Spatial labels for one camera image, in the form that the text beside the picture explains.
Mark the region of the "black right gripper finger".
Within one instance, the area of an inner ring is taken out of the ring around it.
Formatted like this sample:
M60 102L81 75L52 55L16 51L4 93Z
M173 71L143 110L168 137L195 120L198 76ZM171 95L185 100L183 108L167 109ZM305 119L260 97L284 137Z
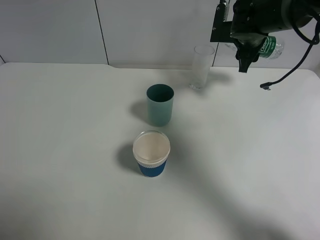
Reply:
M266 37L250 40L233 39L233 43L237 47L235 57L238 60L240 73L247 73L250 65L258 61L259 51L266 39Z

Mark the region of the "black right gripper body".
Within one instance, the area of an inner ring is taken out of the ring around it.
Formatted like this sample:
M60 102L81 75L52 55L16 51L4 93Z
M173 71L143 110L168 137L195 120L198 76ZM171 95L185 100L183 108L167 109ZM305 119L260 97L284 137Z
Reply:
M233 5L230 36L238 40L261 39L292 28L290 0L237 0Z

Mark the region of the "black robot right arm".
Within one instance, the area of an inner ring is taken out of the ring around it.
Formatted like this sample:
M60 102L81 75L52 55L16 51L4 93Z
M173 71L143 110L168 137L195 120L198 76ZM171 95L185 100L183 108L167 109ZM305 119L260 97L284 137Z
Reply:
M258 60L270 33L299 29L320 19L318 0L237 0L233 5L230 37L237 47L239 72Z

